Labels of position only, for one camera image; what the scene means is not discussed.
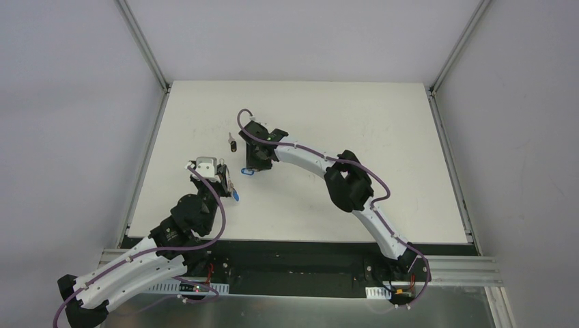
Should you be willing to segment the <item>key with blue frame tag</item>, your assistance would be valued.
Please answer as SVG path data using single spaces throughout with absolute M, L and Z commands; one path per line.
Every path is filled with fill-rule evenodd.
M 246 176 L 253 176 L 256 171 L 254 169 L 249 169 L 249 168 L 243 167 L 240 170 L 240 172 L 241 172 L 241 174 L 244 174 Z

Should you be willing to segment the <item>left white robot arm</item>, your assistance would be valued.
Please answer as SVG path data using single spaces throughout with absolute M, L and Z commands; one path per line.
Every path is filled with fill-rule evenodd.
M 196 192 L 183 195 L 148 236 L 91 273 L 58 279 L 63 302 L 53 317 L 54 327 L 61 314 L 71 327 L 97 327 L 122 303 L 154 284 L 207 271 L 208 249 L 225 229 L 209 241 L 205 236 L 211 233 L 217 214 L 227 222 L 222 198 L 233 197 L 234 188 L 223 161 L 199 157 L 186 168 Z

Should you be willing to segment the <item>key with black head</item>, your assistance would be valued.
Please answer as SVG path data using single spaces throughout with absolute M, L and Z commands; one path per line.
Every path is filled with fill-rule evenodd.
M 237 141 L 236 141 L 236 139 L 234 138 L 234 136 L 233 136 L 231 133 L 228 133 L 228 135 L 229 135 L 229 137 L 228 137 L 228 144 L 229 144 L 229 147 L 230 147 L 230 151 L 231 151 L 231 152 L 237 152 L 238 147 L 237 147 Z

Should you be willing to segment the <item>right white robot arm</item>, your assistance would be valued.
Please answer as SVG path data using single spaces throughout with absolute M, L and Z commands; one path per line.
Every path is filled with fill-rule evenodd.
M 345 150 L 338 155 L 327 155 L 289 140 L 285 131 L 275 129 L 270 132 L 253 120 L 241 128 L 239 135 L 246 142 L 252 170 L 270 169 L 276 161 L 296 165 L 323 178 L 331 202 L 358 218 L 383 256 L 389 259 L 387 269 L 391 277 L 403 280 L 413 274 L 419 256 L 417 250 L 377 206 L 377 202 L 384 198 L 374 197 L 371 181 L 374 179 L 384 188 L 387 186 L 361 165 L 353 152 Z

